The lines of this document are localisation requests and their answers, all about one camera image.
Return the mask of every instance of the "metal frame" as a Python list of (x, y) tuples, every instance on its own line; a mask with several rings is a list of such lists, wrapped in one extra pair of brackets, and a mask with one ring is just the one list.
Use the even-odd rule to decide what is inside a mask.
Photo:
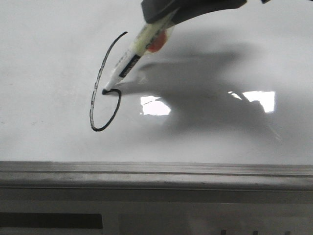
[(313, 190), (313, 165), (7, 161), (0, 188)]

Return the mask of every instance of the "glossy surface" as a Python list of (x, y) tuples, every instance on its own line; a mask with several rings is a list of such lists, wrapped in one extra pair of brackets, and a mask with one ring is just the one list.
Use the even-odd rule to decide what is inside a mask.
[[(0, 160), (312, 164), (313, 4), (250, 1), (176, 26), (91, 130), (140, 1), (0, 2)], [(99, 95), (96, 126), (117, 97)]]

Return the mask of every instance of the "marker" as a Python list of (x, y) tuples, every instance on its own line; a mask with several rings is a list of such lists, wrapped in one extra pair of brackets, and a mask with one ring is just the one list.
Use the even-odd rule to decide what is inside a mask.
[[(111, 72), (110, 79), (105, 85), (102, 94), (106, 94), (116, 83), (122, 81), (147, 50), (149, 51), (149, 49), (151, 49), (151, 52), (155, 52), (163, 46), (166, 42), (163, 34), (167, 28), (174, 25), (171, 19), (174, 17), (177, 10), (178, 9), (169, 13), (155, 23), (145, 24)], [(161, 40), (161, 45), (155, 45), (158, 40)]]

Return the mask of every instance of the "black marker line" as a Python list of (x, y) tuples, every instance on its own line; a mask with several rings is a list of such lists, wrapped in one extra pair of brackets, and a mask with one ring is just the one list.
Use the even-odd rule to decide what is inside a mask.
[(115, 118), (115, 115), (119, 109), (119, 106), (121, 104), (121, 98), (122, 98), (122, 92), (118, 89), (111, 89), (110, 91), (108, 91), (107, 93), (110, 93), (110, 92), (117, 92), (118, 93), (118, 102), (117, 102), (117, 105), (116, 105), (116, 109), (112, 115), (112, 117), (110, 118), (110, 120), (102, 127), (100, 128), (96, 128), (94, 126), (94, 121), (93, 121), (93, 109), (94, 109), (94, 102), (95, 102), (95, 98), (96, 98), (96, 94), (97, 94), (97, 90), (98, 90), (98, 85), (99, 85), (99, 81), (100, 81), (100, 78), (101, 78), (101, 75), (102, 75), (102, 71), (103, 71), (103, 68), (104, 68), (104, 65), (107, 61), (107, 58), (109, 56), (109, 53), (111, 52), (113, 46), (115, 45), (115, 43), (121, 38), (123, 37), (125, 34), (127, 34), (127, 32), (124, 32), (122, 33), (121, 35), (119, 35), (111, 44), (111, 46), (109, 47), (108, 51), (107, 51), (107, 54), (105, 55), (103, 61), (102, 61), (102, 64), (101, 64), (101, 67), (100, 67), (100, 70), (99, 70), (99, 73), (98, 73), (98, 76), (97, 76), (97, 80), (96, 80), (96, 83), (94, 84), (94, 89), (93, 89), (93, 93), (92, 93), (92, 98), (91, 98), (91, 105), (90, 105), (90, 112), (89, 112), (89, 117), (90, 117), (90, 124), (91, 124), (91, 128), (94, 130), (94, 131), (103, 131), (104, 129), (106, 129), (110, 124), (111, 122), (113, 121), (113, 119)]

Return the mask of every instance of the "white surface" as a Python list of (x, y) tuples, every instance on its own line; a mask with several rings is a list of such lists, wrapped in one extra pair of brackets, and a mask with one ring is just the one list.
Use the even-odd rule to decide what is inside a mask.
[(249, 1), (176, 26), (101, 88), (144, 24), (139, 0), (0, 1), (0, 160), (313, 164), (313, 4)]

